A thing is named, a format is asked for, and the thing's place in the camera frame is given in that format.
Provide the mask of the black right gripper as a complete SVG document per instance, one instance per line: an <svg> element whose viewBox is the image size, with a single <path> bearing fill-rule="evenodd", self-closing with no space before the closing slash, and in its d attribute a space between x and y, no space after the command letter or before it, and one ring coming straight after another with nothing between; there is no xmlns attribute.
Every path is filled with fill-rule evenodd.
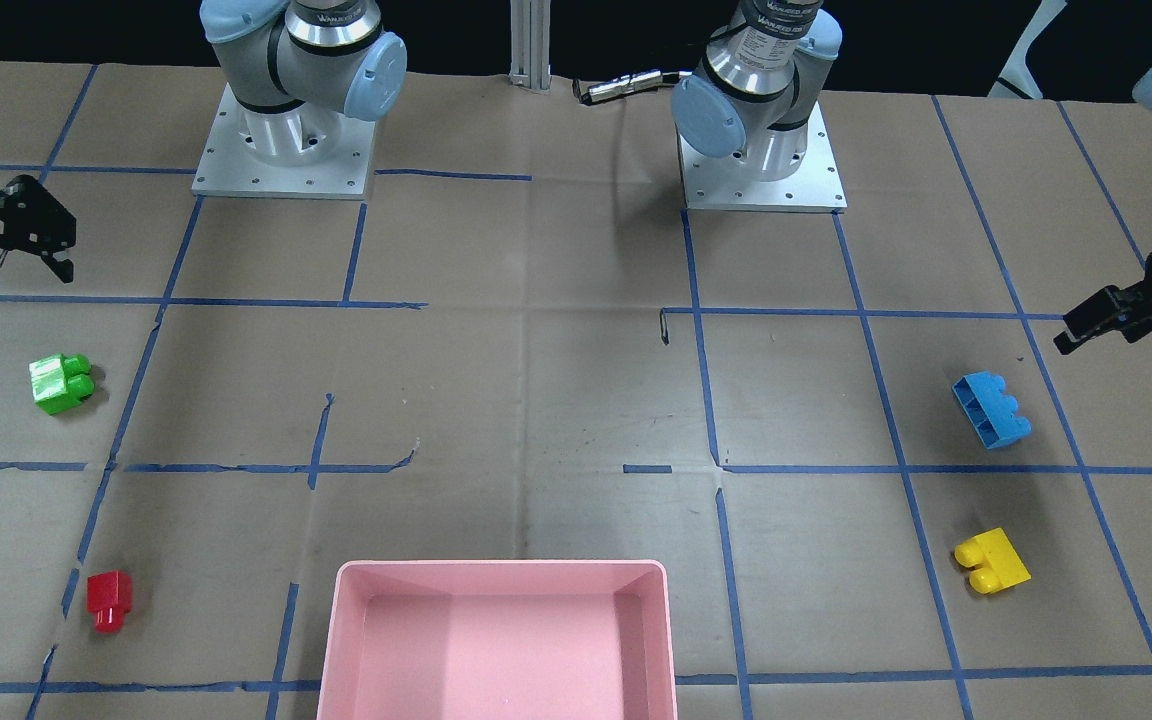
<svg viewBox="0 0 1152 720"><path fill-rule="evenodd" d="M0 190L0 249L40 256L61 283L74 281L69 251L76 218L37 179L17 176Z"/></svg>

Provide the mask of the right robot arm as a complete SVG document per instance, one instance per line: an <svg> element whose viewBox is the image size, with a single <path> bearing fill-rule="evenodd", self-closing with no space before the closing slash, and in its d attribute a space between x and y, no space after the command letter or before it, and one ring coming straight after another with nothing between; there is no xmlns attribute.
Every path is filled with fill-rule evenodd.
<svg viewBox="0 0 1152 720"><path fill-rule="evenodd" d="M407 47L374 1L204 1L227 77L192 191L233 199L364 199L376 124L396 104ZM0 188L0 249L69 283L76 218L38 179Z"/></svg>

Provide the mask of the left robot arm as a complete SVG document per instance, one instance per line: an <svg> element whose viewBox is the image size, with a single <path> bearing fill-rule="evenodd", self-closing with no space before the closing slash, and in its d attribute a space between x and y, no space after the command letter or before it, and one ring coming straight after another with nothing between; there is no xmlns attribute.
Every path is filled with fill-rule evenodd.
<svg viewBox="0 0 1152 720"><path fill-rule="evenodd" d="M753 156L755 142L799 131L841 50L842 31L818 1L742 1L704 45L698 68L672 92L682 141L708 158ZM1152 113L1152 65L1134 101ZM1139 282L1108 285L1062 318L1058 351L1069 355L1117 332L1137 342L1152 332L1152 252Z"/></svg>

